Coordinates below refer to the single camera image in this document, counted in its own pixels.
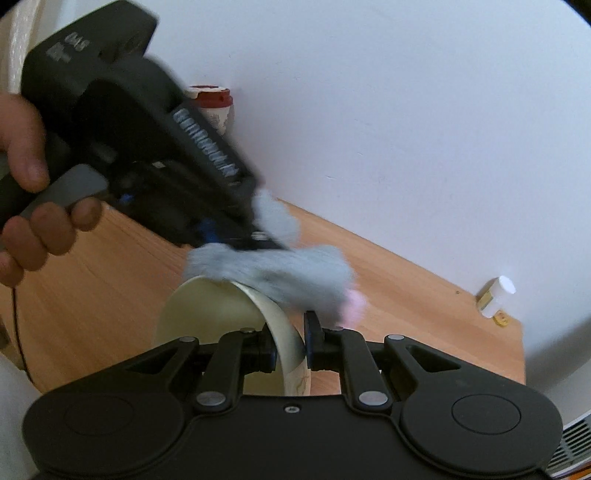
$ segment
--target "wooden table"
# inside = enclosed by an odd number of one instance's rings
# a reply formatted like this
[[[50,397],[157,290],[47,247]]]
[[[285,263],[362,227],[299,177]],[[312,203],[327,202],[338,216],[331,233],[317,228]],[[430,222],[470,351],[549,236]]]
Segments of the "wooden table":
[[[521,325],[483,318],[474,297],[436,275],[296,207],[304,244],[342,249],[371,304],[359,327],[367,340],[390,333],[525,382]],[[180,284],[186,251],[114,210],[81,233],[72,252],[50,258],[18,289],[21,338],[41,391],[56,388],[150,348],[159,312]],[[0,287],[0,314],[11,317]],[[315,372],[313,394],[338,391],[336,374]]]

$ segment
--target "black robotic gripper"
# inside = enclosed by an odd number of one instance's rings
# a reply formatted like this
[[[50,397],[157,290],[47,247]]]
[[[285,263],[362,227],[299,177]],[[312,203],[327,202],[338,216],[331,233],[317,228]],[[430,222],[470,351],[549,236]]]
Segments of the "black robotic gripper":
[[[36,480],[549,478],[562,423],[543,395],[401,335],[304,327],[340,395],[242,395],[275,368],[266,328],[180,338],[36,401]]]

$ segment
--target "white wall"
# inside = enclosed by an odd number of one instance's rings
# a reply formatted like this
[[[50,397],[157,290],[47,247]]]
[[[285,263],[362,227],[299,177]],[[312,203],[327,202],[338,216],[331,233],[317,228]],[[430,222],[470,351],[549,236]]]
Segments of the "white wall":
[[[589,379],[591,379],[591,361],[545,392],[558,407],[565,426],[581,420],[591,410]]]
[[[76,10],[83,3],[76,0],[45,0],[37,27],[36,42],[44,40],[56,30],[73,22],[77,18]]]
[[[589,359],[562,350],[591,316],[591,30],[561,0],[141,3],[277,195],[473,293],[510,276],[533,384]]]

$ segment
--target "small white container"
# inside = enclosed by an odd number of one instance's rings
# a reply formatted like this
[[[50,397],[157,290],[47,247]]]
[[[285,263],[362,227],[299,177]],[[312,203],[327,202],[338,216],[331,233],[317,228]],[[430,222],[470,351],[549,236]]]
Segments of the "small white container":
[[[488,319],[492,318],[502,308],[504,301],[515,292],[516,289],[511,279],[502,275],[478,299],[476,306],[483,316]]]

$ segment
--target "hand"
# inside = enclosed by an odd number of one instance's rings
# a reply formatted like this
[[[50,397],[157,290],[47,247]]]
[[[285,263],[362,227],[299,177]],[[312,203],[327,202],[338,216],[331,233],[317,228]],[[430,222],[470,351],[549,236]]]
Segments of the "hand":
[[[21,96],[0,93],[0,151],[7,152],[12,176],[29,192],[40,192],[49,184],[44,146],[45,130],[36,108]],[[100,201],[88,198],[70,214],[54,203],[45,203],[33,211],[30,221],[11,218],[2,230],[5,251],[0,252],[0,283],[15,287],[25,270],[39,270],[49,254],[68,253],[76,230],[92,230],[101,210]]]

